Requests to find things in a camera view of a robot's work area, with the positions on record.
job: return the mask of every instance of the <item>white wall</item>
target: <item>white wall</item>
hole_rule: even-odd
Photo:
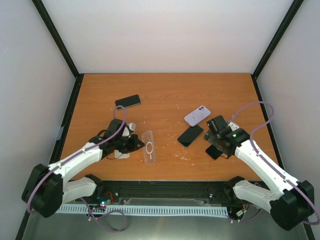
[[[320,1],[304,1],[258,83],[275,108],[272,128],[285,169],[313,184],[320,209],[319,10]],[[313,232],[320,239],[320,226]]]
[[[43,3],[81,73],[252,73],[292,1]]]
[[[0,239],[15,239],[32,168],[48,164],[74,77],[31,0],[0,3]]]

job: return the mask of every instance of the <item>robotic arm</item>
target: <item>robotic arm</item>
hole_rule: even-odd
[[[118,134],[109,141],[97,145],[111,137],[121,127],[122,122],[122,120],[113,119],[108,129],[100,131],[81,149],[65,159],[48,166],[39,164],[34,167],[22,193],[22,200],[27,203],[39,181],[56,167],[57,169],[41,184],[31,200],[30,207],[39,212],[43,217],[50,217],[64,203],[81,197],[91,196],[97,190],[101,194],[102,189],[97,189],[97,184],[99,184],[100,180],[93,175],[87,175],[75,181],[70,180],[89,165],[100,161],[114,151],[129,154],[145,146],[136,134],[132,134],[136,129],[134,123],[124,124]],[[62,164],[72,156],[75,157],[66,164]]]
[[[237,156],[269,188],[269,190],[262,188],[237,176],[226,183],[228,190],[225,191],[225,194],[228,199],[238,198],[255,204],[269,212],[274,221],[287,231],[314,213],[306,200],[287,182],[290,181],[297,186],[314,203],[314,187],[308,181],[300,182],[288,174],[253,141],[258,149],[257,153],[250,141],[250,135],[235,123],[228,124],[221,115],[209,120],[207,125],[209,131],[204,138],[216,148],[215,159],[222,154],[225,154],[227,158],[232,155]]]

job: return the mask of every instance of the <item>gray floor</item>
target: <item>gray floor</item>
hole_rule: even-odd
[[[121,216],[101,222],[118,228]],[[24,240],[307,240],[300,224],[291,231],[277,226],[267,212],[250,223],[233,223],[212,217],[129,217],[128,228],[119,233],[101,229],[85,215],[58,214],[30,218]]]

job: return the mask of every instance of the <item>purple smartphone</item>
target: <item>purple smartphone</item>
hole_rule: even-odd
[[[194,127],[206,117],[211,114],[210,110],[205,106],[199,106],[196,110],[190,112],[184,117],[184,120],[191,126]]]

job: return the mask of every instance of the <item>wooden table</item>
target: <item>wooden table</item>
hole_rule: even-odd
[[[206,121],[218,115],[227,120],[247,103],[257,101],[249,73],[152,73],[85,74],[62,151],[62,158],[80,149],[113,118],[115,100],[139,94],[141,104],[127,108],[127,123],[136,133],[153,132],[157,162],[146,165],[140,149],[127,159],[103,159],[80,172],[75,179],[93,174],[102,180],[128,181],[227,181],[237,175],[247,180],[259,177],[235,156],[211,159],[203,139]],[[184,116],[204,105],[211,115],[199,123],[203,133],[184,148],[177,138],[189,127]],[[117,110],[123,119],[123,110]],[[264,122],[259,104],[242,111],[234,122],[247,132]],[[275,162],[266,127],[254,135],[262,150]]]

